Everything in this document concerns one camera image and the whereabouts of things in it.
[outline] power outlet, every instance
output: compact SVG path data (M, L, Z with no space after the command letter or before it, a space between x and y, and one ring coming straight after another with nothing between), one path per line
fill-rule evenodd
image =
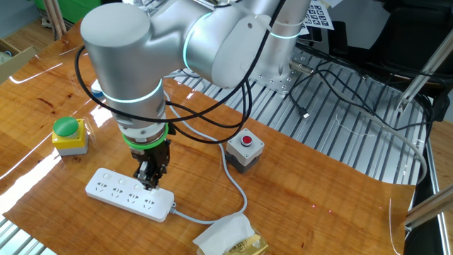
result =
M166 219L175 200L170 191L147 191L137 179L104 168L96 171L85 191L92 198L157 222Z

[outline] red button switch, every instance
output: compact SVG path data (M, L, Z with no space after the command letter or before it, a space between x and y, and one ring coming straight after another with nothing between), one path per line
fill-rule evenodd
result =
M252 137L244 135L241 139L241 144L245 147L249 147L250 145L252 145Z

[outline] wooden table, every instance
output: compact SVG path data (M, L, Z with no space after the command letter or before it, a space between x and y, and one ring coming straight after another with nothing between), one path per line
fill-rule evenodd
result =
M111 114L76 82L81 44L76 25L0 85L0 213L58 254L195 254L192 240L206 226L177 215L153 222L86 195L98 168L130 176L138 163ZM87 84L94 81L86 55L81 73ZM172 80L165 90L197 111L214 103ZM61 158L52 146L53 122L68 115L88 123L88 154ZM226 106L208 116L231 123L241 117ZM189 123L218 138L231 132ZM254 120L246 127L264 141L264 153L247 174L230 172L248 196L245 214L269 254L402 254L414 187L375 181ZM161 186L175 193L178 209L201 220L236 212L242 197L225 176L218 146L170 138Z

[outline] yellow package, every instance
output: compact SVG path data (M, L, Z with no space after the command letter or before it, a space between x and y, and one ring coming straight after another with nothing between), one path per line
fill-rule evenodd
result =
M252 229L255 231L253 236L239 242L223 255L263 255L269 245L254 227ZM197 255L205 255L205 253L198 248Z

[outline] green emergency button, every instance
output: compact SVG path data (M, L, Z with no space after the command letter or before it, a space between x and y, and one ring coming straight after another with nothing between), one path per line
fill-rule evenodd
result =
M63 117L54 123L54 132L58 136L66 137L79 129L79 122L73 117Z

